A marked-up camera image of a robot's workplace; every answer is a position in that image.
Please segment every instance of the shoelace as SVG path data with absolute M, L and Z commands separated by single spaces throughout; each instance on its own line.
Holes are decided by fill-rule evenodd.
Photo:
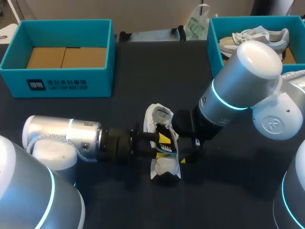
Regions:
M 249 30 L 244 30 L 241 33 L 232 33 L 232 38 L 236 44 L 248 41 L 252 39 L 252 35 L 247 34 Z

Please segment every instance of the screw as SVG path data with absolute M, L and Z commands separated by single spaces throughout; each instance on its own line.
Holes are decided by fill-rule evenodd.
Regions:
M 88 146 L 87 144 L 83 144 L 83 145 L 82 145 L 82 148 L 83 148 L 84 150 L 87 150 L 87 149 L 89 149 L 89 146 Z

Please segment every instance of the teal box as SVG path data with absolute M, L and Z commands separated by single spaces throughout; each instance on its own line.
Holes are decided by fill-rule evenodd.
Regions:
M 242 32 L 262 25 L 271 31 L 289 30 L 289 48 L 297 64 L 283 64 L 282 73 L 305 69 L 305 23 L 299 16 L 250 16 L 211 18 L 207 37 L 207 51 L 213 78 L 224 66 L 218 41 L 232 36 L 233 32 Z
M 34 47 L 106 47 L 105 67 L 26 69 Z M 111 20 L 22 21 L 0 73 L 14 98 L 110 97 L 114 56 Z

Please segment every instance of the cable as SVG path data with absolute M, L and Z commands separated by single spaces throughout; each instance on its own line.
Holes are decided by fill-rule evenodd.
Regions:
M 291 80 L 291 79 L 294 79 L 294 78 L 297 78 L 299 76 L 305 76 L 305 70 L 300 70 L 300 71 L 297 71 L 297 72 L 288 72 L 288 73 L 284 73 L 282 75 L 283 79 L 284 80 Z
M 66 139 L 65 137 L 62 137 L 62 136 L 58 136 L 58 135 L 52 135 L 52 134 L 47 134 L 47 135 L 39 135 L 37 137 L 35 137 L 34 139 L 31 140 L 31 142 L 29 143 L 28 145 L 28 148 L 27 148 L 27 152 L 29 154 L 31 154 L 31 151 L 32 151 L 32 148 L 34 146 L 34 144 L 36 142 L 38 142 L 39 140 L 42 140 L 42 139 L 55 139 L 55 140 L 59 140 L 63 143 L 66 143 L 66 144 L 69 144 L 71 145 L 75 150 L 76 150 L 76 153 L 77 153 L 77 156 L 83 160 L 83 161 L 86 161 L 86 162 L 97 162 L 96 159 L 88 159 L 88 158 L 85 158 L 81 153 L 80 151 L 75 147 L 75 145 L 73 144 L 73 142 L 71 142 L 69 139 Z

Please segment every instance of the gray wall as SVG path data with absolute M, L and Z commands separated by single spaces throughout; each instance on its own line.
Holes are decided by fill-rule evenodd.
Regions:
M 212 15 L 250 15 L 254 0 L 205 0 Z M 113 20 L 114 33 L 161 30 L 185 24 L 200 0 L 18 0 L 24 18 Z

